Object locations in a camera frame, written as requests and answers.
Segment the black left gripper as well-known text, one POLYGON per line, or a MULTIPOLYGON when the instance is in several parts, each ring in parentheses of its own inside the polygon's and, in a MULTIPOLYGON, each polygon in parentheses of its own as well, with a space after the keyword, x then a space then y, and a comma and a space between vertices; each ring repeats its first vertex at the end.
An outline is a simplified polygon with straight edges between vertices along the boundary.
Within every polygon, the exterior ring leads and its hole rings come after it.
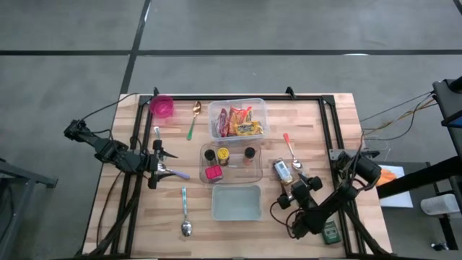
MULTIPOLYGON (((158 171, 158 162, 159 162, 159 150, 162 148, 162 141, 159 139, 156 139, 153 141, 153 153, 149 155, 149 172, 151 176, 148 178, 148 188, 149 189, 155 189, 157 188, 157 182, 162 180, 163 178, 167 178, 170 176, 176 176, 174 173, 163 173, 163 174, 157 174, 158 171)), ((163 157, 172 157, 172 158, 178 158, 175 155, 172 155, 164 150, 161 150, 161 155, 163 157)))

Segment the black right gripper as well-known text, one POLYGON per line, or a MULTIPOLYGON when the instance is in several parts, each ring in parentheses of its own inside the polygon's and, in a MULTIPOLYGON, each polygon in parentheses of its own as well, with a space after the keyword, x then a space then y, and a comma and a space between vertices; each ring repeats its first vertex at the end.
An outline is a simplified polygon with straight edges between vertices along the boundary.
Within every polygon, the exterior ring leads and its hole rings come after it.
POLYGON ((291 185, 289 193, 282 186, 282 194, 277 199, 277 204, 282 209, 288 208, 293 201, 296 201, 301 209, 318 206, 310 192, 321 189, 323 187, 322 180, 319 177, 306 177, 301 173, 298 173, 298 176, 300 178, 291 185))

